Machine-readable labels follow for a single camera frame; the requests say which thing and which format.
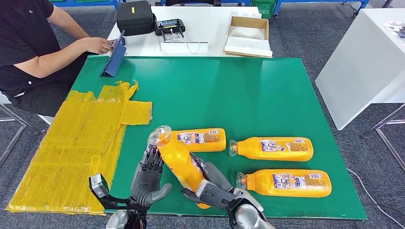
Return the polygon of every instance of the green crate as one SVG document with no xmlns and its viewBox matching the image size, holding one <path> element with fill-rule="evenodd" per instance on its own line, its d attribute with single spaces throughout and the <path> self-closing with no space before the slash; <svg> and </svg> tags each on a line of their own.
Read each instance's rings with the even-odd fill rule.
<svg viewBox="0 0 405 229">
<path fill-rule="evenodd" d="M 277 0 L 250 0 L 250 4 L 252 3 L 276 3 Z"/>
<path fill-rule="evenodd" d="M 252 0 L 250 6 L 257 6 L 259 13 L 262 14 L 262 18 L 270 19 L 274 13 L 274 7 L 276 3 L 271 3 L 272 0 Z"/>
<path fill-rule="evenodd" d="M 78 3 L 97 2 L 97 1 L 108 1 L 108 0 L 76 0 L 76 2 Z"/>
</svg>

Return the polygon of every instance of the transparent bottle cap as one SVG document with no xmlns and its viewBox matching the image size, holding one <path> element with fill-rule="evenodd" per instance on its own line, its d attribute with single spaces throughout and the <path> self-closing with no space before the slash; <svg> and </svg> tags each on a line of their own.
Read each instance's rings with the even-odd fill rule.
<svg viewBox="0 0 405 229">
<path fill-rule="evenodd" d="M 229 155 L 235 156 L 238 154 L 238 144 L 236 141 L 231 140 L 229 141 Z"/>
<path fill-rule="evenodd" d="M 171 128 L 168 125 L 162 125 L 156 128 L 148 137 L 148 143 L 154 146 L 163 146 L 171 139 Z"/>
<path fill-rule="evenodd" d="M 243 173 L 238 173 L 236 175 L 236 187 L 246 190 L 246 184 L 247 184 L 246 175 Z"/>
</svg>

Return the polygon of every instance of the robot forearm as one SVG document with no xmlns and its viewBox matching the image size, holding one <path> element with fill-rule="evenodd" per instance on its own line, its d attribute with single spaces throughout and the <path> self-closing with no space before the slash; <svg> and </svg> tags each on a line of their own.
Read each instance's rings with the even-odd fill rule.
<svg viewBox="0 0 405 229">
<path fill-rule="evenodd" d="M 243 229 L 276 229 L 269 222 L 262 219 L 256 208 L 250 204 L 242 204 L 235 212 L 238 226 Z"/>
</svg>

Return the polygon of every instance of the green table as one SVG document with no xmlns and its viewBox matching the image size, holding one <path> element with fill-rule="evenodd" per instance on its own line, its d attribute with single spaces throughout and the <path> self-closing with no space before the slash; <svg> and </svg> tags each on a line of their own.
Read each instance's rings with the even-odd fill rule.
<svg viewBox="0 0 405 229">
<path fill-rule="evenodd" d="M 303 136 L 312 141 L 314 156 L 303 163 L 230 157 L 227 149 L 197 153 L 217 165 L 234 185 L 237 172 L 259 169 L 320 169 L 328 173 L 332 193 L 325 198 L 269 197 L 252 191 L 267 217 L 367 219 L 300 59 L 129 57 L 122 61 L 116 78 L 101 78 L 106 61 L 104 56 L 88 58 L 73 89 L 93 91 L 97 97 L 105 84 L 137 80 L 139 90 L 132 100 L 153 102 L 149 125 L 127 127 L 112 195 L 129 196 L 133 173 L 150 132 L 157 126 L 169 125 L 173 130 L 222 127 L 227 141 L 252 136 Z M 187 201 L 176 177 L 165 167 L 161 184 L 167 182 L 173 184 L 171 193 L 152 205 L 150 214 L 225 215 Z"/>
</svg>

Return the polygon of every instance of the man's arm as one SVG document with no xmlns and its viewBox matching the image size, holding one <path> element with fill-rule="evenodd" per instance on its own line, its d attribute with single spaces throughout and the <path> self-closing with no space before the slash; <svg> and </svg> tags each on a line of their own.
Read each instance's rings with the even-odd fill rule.
<svg viewBox="0 0 405 229">
<path fill-rule="evenodd" d="M 53 13 L 48 18 L 52 24 L 62 28 L 77 40 L 89 37 L 89 35 L 80 27 L 74 19 L 62 9 L 53 6 Z"/>
<path fill-rule="evenodd" d="M 34 77 L 45 78 L 66 67 L 84 52 L 103 54 L 111 50 L 111 47 L 112 43 L 103 38 L 83 38 L 58 52 L 36 56 L 14 66 Z"/>
</svg>

